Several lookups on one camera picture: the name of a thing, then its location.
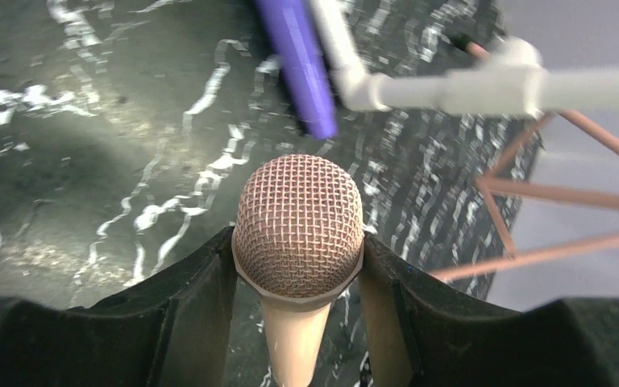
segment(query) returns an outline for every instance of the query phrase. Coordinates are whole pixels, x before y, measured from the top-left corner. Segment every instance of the microphone rim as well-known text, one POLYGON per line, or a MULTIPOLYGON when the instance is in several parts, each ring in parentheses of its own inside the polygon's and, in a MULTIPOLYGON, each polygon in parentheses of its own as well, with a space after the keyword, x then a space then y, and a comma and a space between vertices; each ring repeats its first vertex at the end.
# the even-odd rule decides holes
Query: microphone rim
POLYGON ((347 289, 348 286, 352 284, 352 282, 357 278, 359 272, 362 271, 362 267, 364 266, 364 241, 366 240, 365 236, 362 238, 362 243, 359 246, 359 258, 355 264, 355 268, 352 270, 349 276, 345 279, 345 281, 341 282, 340 285, 336 286, 335 289, 330 290, 324 294, 319 294, 318 296, 312 297, 304 297, 304 298, 294 298, 281 296, 279 294, 274 294, 262 286, 256 284, 246 273, 245 269, 241 264, 239 264, 239 258, 236 247, 236 226, 234 226, 234 230, 231 232, 231 254, 234 257, 234 266, 236 267, 236 272, 239 274, 239 277, 243 282, 245 282, 248 286, 250 286, 257 295, 264 300, 265 302, 278 307, 280 309, 291 310, 296 312, 309 312, 311 310, 316 310, 318 308, 324 307, 335 299, 337 299, 340 294, 347 289))

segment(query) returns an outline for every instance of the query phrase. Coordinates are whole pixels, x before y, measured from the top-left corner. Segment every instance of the purple cylinder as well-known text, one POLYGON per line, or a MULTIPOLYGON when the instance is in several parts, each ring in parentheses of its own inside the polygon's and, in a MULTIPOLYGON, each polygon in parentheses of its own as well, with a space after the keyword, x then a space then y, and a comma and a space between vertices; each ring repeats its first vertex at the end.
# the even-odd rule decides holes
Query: purple cylinder
POLYGON ((315 139, 333 137, 335 105, 304 0, 256 2, 300 120, 315 139))

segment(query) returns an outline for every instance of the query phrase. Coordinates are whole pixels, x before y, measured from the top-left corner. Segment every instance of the gray wall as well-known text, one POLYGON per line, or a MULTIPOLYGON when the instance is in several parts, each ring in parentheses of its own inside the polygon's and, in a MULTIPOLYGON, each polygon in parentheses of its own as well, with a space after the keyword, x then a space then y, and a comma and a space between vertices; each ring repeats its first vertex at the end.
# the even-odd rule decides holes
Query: gray wall
MULTIPOLYGON (((512 35, 534 44, 545 67, 619 64, 619 1, 499 1, 512 35)), ((619 112, 583 111, 619 137, 619 112)), ((532 182, 619 193, 619 158, 563 119, 543 132, 532 182)), ((619 212, 525 200, 513 226, 520 249, 619 231, 619 212)), ((499 272, 488 300, 526 310, 564 296, 619 296, 619 249, 499 272)))

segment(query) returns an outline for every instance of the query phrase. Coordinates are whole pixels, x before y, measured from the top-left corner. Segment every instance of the microphone head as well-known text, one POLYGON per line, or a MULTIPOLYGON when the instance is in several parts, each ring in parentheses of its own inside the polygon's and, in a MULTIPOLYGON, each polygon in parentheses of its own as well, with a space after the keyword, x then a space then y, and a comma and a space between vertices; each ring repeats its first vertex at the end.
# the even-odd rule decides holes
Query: microphone head
POLYGON ((283 298, 342 292, 361 268, 362 225, 346 171, 317 156, 278 157, 243 188, 232 241, 238 270, 283 298))

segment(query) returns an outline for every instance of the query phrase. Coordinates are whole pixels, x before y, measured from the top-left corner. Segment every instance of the copper wire frame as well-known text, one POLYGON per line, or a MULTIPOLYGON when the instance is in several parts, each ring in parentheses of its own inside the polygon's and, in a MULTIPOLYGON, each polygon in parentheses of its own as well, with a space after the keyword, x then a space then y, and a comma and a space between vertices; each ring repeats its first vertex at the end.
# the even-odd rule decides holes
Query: copper wire frame
MULTIPOLYGON (((469 44, 467 53, 475 58, 482 59, 488 55, 481 46, 469 44)), ((526 127, 526 129, 502 152, 498 161, 484 174, 476 178, 476 188, 483 196, 488 212, 494 223, 506 254, 484 260, 477 264, 469 264, 455 268, 446 268, 432 273, 443 281, 453 281, 459 278, 487 274, 509 268, 517 268, 528 264, 537 264, 548 260, 556 260, 568 256, 619 248, 619 232, 610 235, 577 240, 557 246, 539 248, 528 252, 519 252, 509 233, 506 221, 501 215, 493 195, 518 196, 523 198, 542 199, 551 202, 561 202, 585 206, 598 206, 619 210, 619 195, 602 193, 586 189, 572 189, 553 185, 539 185, 527 182, 512 181, 499 178, 496 175, 504 170, 511 160, 515 160, 518 151, 544 128, 557 114, 568 122, 584 131, 602 145, 619 155, 619 139, 608 133, 603 127, 588 119, 575 110, 564 110, 558 113, 546 113, 538 121, 526 127)))

